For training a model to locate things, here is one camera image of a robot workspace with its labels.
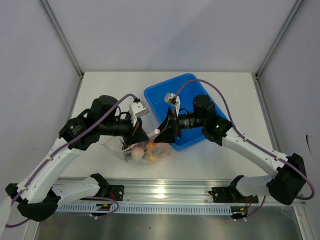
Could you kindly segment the beige egg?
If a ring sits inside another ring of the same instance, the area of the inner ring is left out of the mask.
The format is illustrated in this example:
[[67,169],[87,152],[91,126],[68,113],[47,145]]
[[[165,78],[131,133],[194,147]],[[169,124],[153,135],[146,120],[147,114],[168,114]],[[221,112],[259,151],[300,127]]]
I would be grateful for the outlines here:
[[131,150],[131,155],[135,159],[140,159],[145,155],[145,151],[143,148],[137,146]]

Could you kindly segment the clear pink-dotted zip bag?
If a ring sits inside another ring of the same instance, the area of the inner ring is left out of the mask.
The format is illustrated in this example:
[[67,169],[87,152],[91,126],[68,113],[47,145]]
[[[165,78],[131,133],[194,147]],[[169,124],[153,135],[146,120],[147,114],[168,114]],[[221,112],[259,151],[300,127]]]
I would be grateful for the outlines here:
[[154,163],[171,154],[169,143],[155,143],[154,139],[160,133],[159,129],[147,134],[149,141],[143,141],[125,147],[124,141],[119,136],[112,136],[102,145],[115,157],[126,163]]

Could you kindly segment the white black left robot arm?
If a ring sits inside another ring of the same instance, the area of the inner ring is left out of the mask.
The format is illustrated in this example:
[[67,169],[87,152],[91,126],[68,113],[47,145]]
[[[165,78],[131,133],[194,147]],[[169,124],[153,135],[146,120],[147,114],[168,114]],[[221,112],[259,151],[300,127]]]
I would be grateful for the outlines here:
[[41,222],[61,205],[82,199],[103,200],[113,195],[109,183],[99,173],[61,187],[55,187],[54,183],[101,136],[122,137],[125,147],[149,140],[141,119],[148,114],[148,108],[134,97],[125,118],[121,118],[116,115],[121,102],[109,95],[96,98],[90,108],[66,122],[51,150],[28,177],[5,188],[12,202],[18,203],[17,210],[23,217]]

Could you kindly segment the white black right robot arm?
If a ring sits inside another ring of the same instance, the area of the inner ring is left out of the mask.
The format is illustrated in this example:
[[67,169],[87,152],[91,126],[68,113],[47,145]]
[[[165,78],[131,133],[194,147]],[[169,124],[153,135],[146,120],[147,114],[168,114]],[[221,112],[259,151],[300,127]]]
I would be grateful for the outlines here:
[[237,130],[231,121],[219,116],[216,105],[208,95],[193,99],[193,112],[180,114],[180,99],[168,93],[165,102],[174,106],[168,109],[165,120],[158,127],[155,143],[175,143],[183,130],[200,128],[204,137],[212,143],[230,149],[245,157],[266,175],[248,177],[238,175],[228,186],[228,196],[234,202],[255,195],[271,196],[279,203],[291,205],[307,182],[303,158],[291,156],[265,147]]

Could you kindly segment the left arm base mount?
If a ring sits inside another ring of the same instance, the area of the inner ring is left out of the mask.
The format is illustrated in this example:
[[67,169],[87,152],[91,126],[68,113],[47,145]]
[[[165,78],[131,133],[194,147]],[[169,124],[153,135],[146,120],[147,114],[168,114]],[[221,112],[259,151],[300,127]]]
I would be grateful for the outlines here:
[[101,187],[98,185],[86,185],[80,190],[80,200],[86,201],[92,197],[109,198],[116,201],[122,201],[124,195],[123,185],[108,185]]

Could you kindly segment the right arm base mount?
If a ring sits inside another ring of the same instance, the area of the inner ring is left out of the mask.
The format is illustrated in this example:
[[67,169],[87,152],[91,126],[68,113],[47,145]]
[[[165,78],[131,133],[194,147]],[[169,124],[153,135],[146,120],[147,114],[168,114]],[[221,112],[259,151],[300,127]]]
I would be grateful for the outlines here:
[[259,201],[257,196],[241,195],[234,187],[212,187],[208,194],[212,196],[214,203],[257,204]]

